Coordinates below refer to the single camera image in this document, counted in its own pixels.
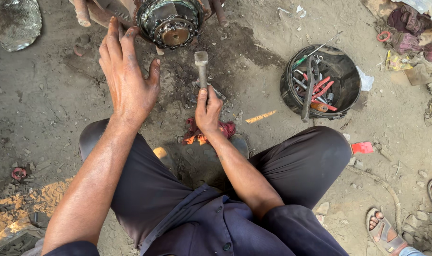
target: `hand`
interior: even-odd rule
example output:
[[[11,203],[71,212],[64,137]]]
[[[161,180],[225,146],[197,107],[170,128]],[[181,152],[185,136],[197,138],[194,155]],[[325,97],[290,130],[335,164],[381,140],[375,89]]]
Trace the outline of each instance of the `hand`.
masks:
[[[220,132],[218,121],[222,104],[223,102],[216,96],[213,86],[208,85],[208,89],[200,89],[195,109],[195,122],[200,131],[207,137],[214,132]]]
[[[137,62],[134,42],[139,32],[138,27],[131,27],[122,36],[118,20],[112,17],[107,35],[99,47],[99,64],[107,78],[113,101],[111,118],[132,125],[137,130],[154,107],[160,91],[160,60],[151,62],[146,80]]]

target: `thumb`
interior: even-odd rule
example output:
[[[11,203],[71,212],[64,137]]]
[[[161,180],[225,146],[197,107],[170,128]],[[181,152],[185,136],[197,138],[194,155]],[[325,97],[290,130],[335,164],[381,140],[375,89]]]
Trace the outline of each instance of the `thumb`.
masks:
[[[149,66],[149,76],[146,80],[149,85],[159,85],[160,83],[160,60],[154,59]]]
[[[195,112],[206,113],[207,98],[208,98],[208,90],[206,88],[200,89],[199,97],[197,98],[197,107],[195,108]]]

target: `hammer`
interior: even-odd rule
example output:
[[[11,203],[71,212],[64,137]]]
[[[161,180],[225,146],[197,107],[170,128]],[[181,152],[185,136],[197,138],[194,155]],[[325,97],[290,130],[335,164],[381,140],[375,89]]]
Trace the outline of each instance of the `hammer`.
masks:
[[[194,54],[195,65],[199,69],[200,88],[207,88],[206,66],[208,65],[208,53],[206,51],[196,51]]]

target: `hammer head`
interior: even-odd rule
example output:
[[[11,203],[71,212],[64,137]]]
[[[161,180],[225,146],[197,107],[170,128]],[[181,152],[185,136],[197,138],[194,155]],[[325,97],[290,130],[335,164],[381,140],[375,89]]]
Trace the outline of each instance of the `hammer head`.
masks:
[[[196,51],[194,58],[196,66],[206,66],[208,64],[208,53],[206,51]]]

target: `navy shirt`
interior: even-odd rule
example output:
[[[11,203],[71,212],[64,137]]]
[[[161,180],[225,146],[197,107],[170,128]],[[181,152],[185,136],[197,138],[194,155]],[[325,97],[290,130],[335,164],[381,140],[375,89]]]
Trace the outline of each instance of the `navy shirt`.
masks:
[[[98,256],[94,244],[73,242],[46,256]],[[142,256],[266,256],[348,254],[299,205],[279,206],[257,221],[249,207],[204,184],[178,204],[142,244]]]

